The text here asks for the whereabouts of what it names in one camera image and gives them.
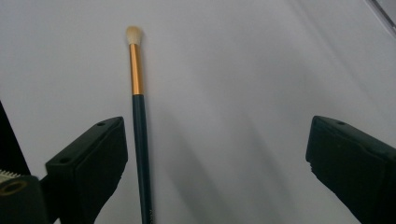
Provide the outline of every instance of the white backdrop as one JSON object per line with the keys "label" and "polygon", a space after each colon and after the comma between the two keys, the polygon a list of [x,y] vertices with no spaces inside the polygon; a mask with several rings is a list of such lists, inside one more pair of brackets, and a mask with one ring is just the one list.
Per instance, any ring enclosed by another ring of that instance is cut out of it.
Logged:
{"label": "white backdrop", "polygon": [[129,162],[96,223],[141,223],[128,25],[156,223],[359,223],[304,154],[314,115],[396,146],[396,40],[364,0],[0,0],[0,97],[34,175],[123,116]]}

